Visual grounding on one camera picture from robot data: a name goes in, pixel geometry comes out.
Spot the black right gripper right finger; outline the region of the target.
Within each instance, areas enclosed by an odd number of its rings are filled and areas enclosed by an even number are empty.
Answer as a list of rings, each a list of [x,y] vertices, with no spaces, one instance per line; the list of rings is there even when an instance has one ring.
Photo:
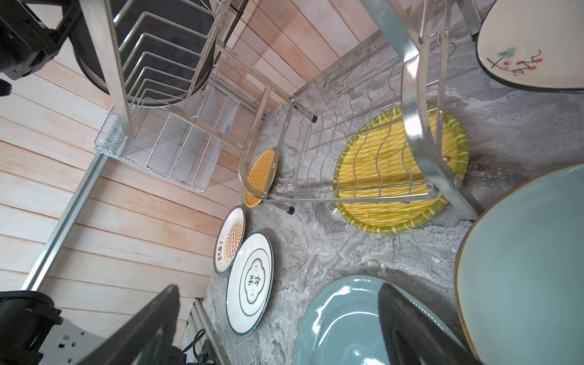
[[[383,284],[380,325],[391,364],[478,364],[479,361],[428,319],[398,289]]]

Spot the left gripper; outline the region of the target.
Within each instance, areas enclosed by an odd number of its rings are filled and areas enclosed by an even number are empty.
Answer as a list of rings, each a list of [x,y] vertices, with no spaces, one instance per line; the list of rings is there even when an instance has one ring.
[[[30,9],[31,3],[1,2],[1,73],[13,81],[39,71],[52,60],[82,18],[78,1],[35,1],[35,5],[62,9],[61,21],[51,29]]]

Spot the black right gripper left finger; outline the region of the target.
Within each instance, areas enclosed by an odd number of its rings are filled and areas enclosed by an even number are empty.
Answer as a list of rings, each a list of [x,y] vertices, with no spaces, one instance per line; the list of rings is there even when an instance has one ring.
[[[173,346],[179,309],[179,288],[171,284],[79,363],[180,364]]]

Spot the dark navy plate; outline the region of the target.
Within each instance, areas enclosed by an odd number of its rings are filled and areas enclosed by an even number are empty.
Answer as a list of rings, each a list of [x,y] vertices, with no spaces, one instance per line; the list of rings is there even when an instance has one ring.
[[[218,1],[112,1],[129,101],[193,109],[211,75],[214,50],[201,59]]]

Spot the stainless steel dish rack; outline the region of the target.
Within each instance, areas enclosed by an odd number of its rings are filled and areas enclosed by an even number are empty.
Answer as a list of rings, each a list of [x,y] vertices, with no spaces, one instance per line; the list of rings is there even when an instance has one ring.
[[[147,110],[163,109],[237,149],[237,168],[245,191],[259,195],[248,183],[258,157],[275,150],[276,167],[270,171],[262,197],[287,212],[301,202],[339,203],[333,178],[339,157],[352,136],[378,115],[400,108],[406,139],[430,192],[379,198],[353,198],[353,203],[428,200],[443,195],[465,217],[483,211],[463,185],[465,152],[449,152],[444,109],[447,62],[456,46],[449,39],[454,8],[462,12],[471,34],[478,34],[481,16],[473,1],[446,1],[441,30],[434,31],[433,1],[403,6],[397,1],[367,1],[364,6],[378,31],[336,63],[291,94],[280,88],[218,37],[230,8],[228,1],[213,12],[214,23],[205,35],[201,59],[214,50],[211,75],[199,92],[218,87],[240,103],[228,134],[186,111],[183,106],[145,106],[141,97],[129,101],[116,37],[117,18],[112,1],[83,1],[82,14],[97,59],[82,66],[113,101],[111,110],[126,136],[134,138]]]

